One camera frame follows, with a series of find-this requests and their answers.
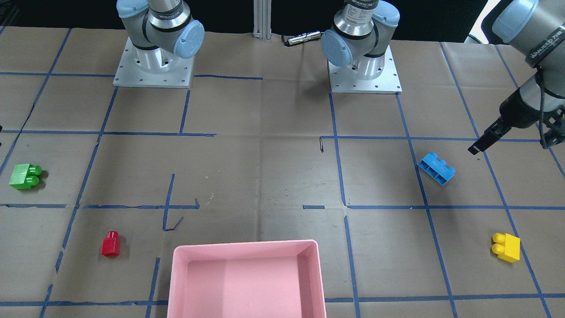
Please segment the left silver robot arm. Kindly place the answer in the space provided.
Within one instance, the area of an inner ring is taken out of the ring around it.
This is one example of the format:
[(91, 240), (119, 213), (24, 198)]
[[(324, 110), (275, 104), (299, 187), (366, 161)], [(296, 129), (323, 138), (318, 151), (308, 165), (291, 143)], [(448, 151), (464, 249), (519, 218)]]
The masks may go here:
[[(346, 0), (335, 14), (321, 46), (329, 66), (350, 79), (369, 81), (380, 75), (384, 54), (400, 28), (399, 39), (462, 41), (477, 18), (483, 0), (434, 0), (430, 8), (416, 0)], [(400, 26), (401, 14), (408, 15)], [(512, 128), (539, 124), (544, 149), (564, 141), (564, 2), (502, 0), (488, 21), (495, 42), (524, 54), (536, 73), (500, 105), (500, 117), (469, 147), (483, 152)]]

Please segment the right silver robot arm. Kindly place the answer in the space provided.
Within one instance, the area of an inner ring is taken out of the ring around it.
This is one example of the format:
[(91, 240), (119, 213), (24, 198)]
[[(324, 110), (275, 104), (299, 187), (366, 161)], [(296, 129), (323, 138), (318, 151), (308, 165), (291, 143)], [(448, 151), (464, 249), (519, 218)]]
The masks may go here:
[(118, 0), (116, 8), (136, 48), (189, 59), (203, 44), (204, 26), (183, 0)]

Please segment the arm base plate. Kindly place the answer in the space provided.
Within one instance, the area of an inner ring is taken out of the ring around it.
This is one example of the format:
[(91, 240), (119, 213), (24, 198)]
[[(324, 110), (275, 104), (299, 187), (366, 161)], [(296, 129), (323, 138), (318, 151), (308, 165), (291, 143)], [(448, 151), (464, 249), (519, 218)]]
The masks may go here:
[(377, 58), (362, 56), (355, 63), (338, 67), (327, 62), (334, 93), (400, 94), (402, 84), (390, 46)]
[(188, 89), (194, 60), (194, 57), (177, 57), (162, 48), (141, 50), (128, 38), (113, 85), (129, 88)]

